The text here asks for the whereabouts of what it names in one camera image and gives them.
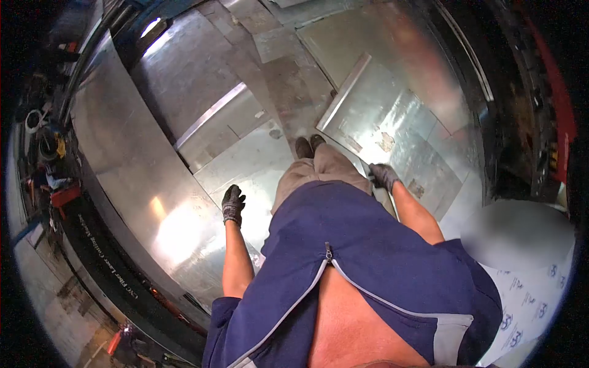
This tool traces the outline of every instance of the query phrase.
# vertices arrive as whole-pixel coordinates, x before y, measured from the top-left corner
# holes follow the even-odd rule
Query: hand
[[[370,172],[374,175],[374,180],[372,182],[376,188],[385,188],[389,193],[392,193],[395,181],[399,181],[403,184],[395,170],[393,170],[390,165],[370,164],[369,167]]]
[[[235,221],[237,226],[241,227],[241,210],[246,206],[246,196],[241,194],[241,189],[235,184],[229,187],[225,192],[221,206],[223,208],[223,224],[227,220]]]

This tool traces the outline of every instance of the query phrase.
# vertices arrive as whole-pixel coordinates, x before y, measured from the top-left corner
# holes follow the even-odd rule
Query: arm
[[[223,197],[223,223],[225,224],[226,250],[223,265],[223,295],[243,298],[243,293],[254,278],[252,261],[246,242],[241,235],[241,211],[246,206],[246,196],[235,184]]]
[[[225,222],[227,250],[223,265],[223,296],[243,298],[243,292],[254,278],[254,269],[241,229],[233,220]]]
[[[418,233],[431,245],[444,241],[436,219],[405,188],[390,165],[371,164],[370,170],[375,177],[376,184],[386,188],[392,194],[399,214],[399,221],[403,225]]]
[[[417,202],[402,182],[395,181],[391,191],[399,221],[419,234],[429,244],[434,245],[444,241],[436,219]]]

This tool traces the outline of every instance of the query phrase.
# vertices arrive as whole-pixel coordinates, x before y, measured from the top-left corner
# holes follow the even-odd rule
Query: forearm
[[[436,219],[411,195],[400,181],[395,181],[391,191],[399,221],[418,233],[429,244],[444,241]]]
[[[223,295],[243,298],[243,293],[254,278],[252,261],[239,226],[231,220],[225,222],[227,249],[223,266]]]

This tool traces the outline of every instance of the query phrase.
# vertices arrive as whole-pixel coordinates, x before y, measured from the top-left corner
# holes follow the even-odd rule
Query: work boot
[[[294,150],[298,158],[313,158],[313,151],[309,145],[308,140],[303,137],[299,137],[294,142]]]
[[[311,135],[311,137],[309,138],[309,144],[311,145],[311,149],[313,150],[313,155],[315,155],[315,151],[317,151],[317,147],[319,147],[321,143],[325,143],[323,137],[321,137],[319,134]]]

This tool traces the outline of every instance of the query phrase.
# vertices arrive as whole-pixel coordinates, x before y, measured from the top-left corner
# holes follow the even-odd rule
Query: metal floor
[[[419,14],[402,1],[264,4],[183,13],[130,72],[107,35],[72,109],[105,222],[154,282],[208,311],[221,296],[224,191],[247,195],[242,230],[259,267],[294,140],[319,132],[364,53],[370,63],[320,127],[328,142],[360,172],[360,159],[391,163],[446,238],[482,206],[478,127]]]

